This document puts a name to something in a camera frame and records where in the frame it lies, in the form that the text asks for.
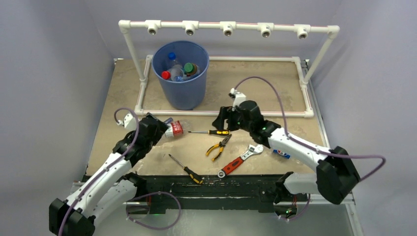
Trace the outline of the white label amber bottle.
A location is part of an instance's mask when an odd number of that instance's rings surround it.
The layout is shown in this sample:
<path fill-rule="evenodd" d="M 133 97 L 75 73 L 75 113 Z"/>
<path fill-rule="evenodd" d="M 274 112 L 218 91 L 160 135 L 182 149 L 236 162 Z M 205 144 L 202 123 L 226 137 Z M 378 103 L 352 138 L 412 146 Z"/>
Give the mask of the white label amber bottle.
<path fill-rule="evenodd" d="M 200 74 L 200 68 L 195 63 L 188 62 L 184 65 L 183 69 L 188 77 L 198 76 Z"/>

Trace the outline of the blue label crushed bottle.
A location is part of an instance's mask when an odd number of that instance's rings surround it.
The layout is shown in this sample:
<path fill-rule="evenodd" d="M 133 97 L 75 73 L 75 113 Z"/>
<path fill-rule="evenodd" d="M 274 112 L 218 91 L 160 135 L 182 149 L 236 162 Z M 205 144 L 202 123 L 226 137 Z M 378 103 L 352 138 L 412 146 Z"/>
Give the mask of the blue label crushed bottle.
<path fill-rule="evenodd" d="M 174 82 L 184 82 L 184 81 L 188 81 L 192 78 L 192 76 L 188 76 L 188 75 L 183 75 L 183 76 L 175 76 L 172 80 Z"/>

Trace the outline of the red cap crushed bottle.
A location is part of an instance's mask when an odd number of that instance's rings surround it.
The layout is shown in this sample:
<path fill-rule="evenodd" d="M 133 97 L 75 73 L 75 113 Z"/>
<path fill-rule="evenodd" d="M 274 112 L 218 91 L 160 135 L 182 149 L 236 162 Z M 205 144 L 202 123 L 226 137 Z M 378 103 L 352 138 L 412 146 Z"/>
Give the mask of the red cap crushed bottle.
<path fill-rule="evenodd" d="M 192 123 L 187 119 L 172 121 L 168 123 L 167 126 L 168 129 L 165 131 L 165 136 L 167 138 L 176 138 L 182 136 L 192 129 Z"/>

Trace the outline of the red label clear bottle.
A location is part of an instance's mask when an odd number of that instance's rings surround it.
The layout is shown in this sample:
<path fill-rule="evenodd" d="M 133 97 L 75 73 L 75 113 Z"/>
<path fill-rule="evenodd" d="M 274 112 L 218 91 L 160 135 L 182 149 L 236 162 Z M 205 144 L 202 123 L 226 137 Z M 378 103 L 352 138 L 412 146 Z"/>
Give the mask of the red label clear bottle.
<path fill-rule="evenodd" d="M 164 79 L 164 80 L 171 80 L 171 81 L 173 81 L 172 79 L 175 76 L 183 76 L 183 75 L 185 75 L 183 68 L 180 67 L 180 66 L 178 66 L 178 67 L 175 66 L 175 67 L 172 67 L 172 68 L 170 68 L 170 69 L 168 69 L 166 71 L 163 71 L 161 73 L 161 78 Z"/>

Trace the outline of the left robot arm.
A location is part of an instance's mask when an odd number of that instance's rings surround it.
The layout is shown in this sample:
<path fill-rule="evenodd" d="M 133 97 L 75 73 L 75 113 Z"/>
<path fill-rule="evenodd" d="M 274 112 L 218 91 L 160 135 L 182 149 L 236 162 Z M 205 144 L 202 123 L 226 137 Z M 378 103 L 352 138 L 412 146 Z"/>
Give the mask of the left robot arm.
<path fill-rule="evenodd" d="M 91 236 L 99 224 L 130 199 L 141 201 L 147 191 L 143 181 L 128 171 L 164 135 L 168 125 L 148 113 L 118 141 L 105 163 L 65 200 L 49 206 L 49 230 L 57 236 Z"/>

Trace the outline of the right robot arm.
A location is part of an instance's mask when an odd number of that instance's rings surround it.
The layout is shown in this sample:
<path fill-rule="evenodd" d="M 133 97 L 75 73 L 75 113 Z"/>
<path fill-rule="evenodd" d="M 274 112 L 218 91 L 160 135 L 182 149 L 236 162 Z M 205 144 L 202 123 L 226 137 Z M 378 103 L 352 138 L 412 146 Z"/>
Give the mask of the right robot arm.
<path fill-rule="evenodd" d="M 360 181 L 345 149 L 329 149 L 286 134 L 284 127 L 265 119 L 252 100 L 236 107 L 221 107 L 212 126 L 223 129 L 225 124 L 230 131 L 247 131 L 254 142 L 283 151 L 314 171 L 314 174 L 290 173 L 284 178 L 276 187 L 277 196 L 282 200 L 299 193 L 320 194 L 330 203 L 338 205 Z"/>

